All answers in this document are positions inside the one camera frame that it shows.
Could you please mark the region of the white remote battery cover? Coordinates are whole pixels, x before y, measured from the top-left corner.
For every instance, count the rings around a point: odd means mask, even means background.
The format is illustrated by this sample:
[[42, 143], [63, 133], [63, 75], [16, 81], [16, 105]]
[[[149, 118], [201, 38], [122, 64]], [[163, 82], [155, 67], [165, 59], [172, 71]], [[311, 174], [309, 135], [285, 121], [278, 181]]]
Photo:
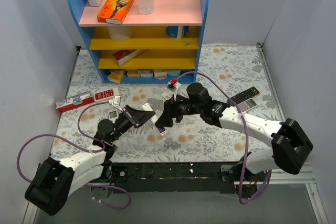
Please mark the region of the white remote battery cover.
[[168, 100], [168, 101], [173, 99], [172, 95], [171, 95], [171, 94], [168, 94], [168, 93], [166, 93], [166, 92], [163, 92], [163, 93], [161, 94], [161, 96], [162, 96], [165, 100]]

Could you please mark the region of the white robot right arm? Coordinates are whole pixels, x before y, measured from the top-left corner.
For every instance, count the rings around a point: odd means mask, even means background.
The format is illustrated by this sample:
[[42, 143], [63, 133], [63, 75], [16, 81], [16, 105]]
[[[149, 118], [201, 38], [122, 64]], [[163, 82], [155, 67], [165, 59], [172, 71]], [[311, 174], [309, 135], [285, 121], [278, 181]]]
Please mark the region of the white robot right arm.
[[313, 144], [297, 121], [279, 122], [241, 114], [230, 104], [212, 99], [208, 90], [198, 82], [190, 84], [186, 92], [187, 97], [175, 93], [164, 102], [156, 126], [173, 127], [183, 116], [198, 114], [209, 125], [248, 133], [270, 147], [258, 153], [248, 153], [247, 158], [237, 164], [235, 171], [242, 180], [251, 180], [256, 174], [273, 169], [299, 174]]

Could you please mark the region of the white slim remote control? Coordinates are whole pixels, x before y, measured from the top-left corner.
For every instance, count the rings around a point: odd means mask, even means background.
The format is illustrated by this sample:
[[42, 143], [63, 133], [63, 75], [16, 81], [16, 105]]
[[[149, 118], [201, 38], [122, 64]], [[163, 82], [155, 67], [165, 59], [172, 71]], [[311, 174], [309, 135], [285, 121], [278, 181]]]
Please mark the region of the white slim remote control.
[[[153, 109], [151, 108], [151, 106], [148, 103], [145, 103], [142, 105], [142, 109], [144, 111], [153, 111]], [[155, 126], [156, 130], [158, 131], [158, 133], [163, 136], [167, 133], [167, 130], [165, 129], [165, 127], [163, 126], [156, 126], [155, 123], [158, 120], [158, 116], [155, 114], [154, 116], [151, 117], [151, 122], [152, 124]]]

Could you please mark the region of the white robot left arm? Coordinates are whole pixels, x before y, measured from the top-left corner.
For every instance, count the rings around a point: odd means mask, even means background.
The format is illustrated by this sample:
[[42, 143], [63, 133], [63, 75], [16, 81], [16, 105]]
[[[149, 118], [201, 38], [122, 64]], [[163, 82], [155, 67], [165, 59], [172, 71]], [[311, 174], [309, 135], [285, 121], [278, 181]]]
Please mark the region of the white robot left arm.
[[106, 182], [112, 170], [108, 160], [117, 147], [114, 142], [130, 128], [139, 128], [155, 116], [154, 111], [143, 111], [126, 105], [117, 119], [103, 119], [98, 123], [93, 143], [71, 157], [55, 160], [47, 158], [30, 180], [25, 199], [49, 214], [58, 213], [68, 197], [88, 182]]

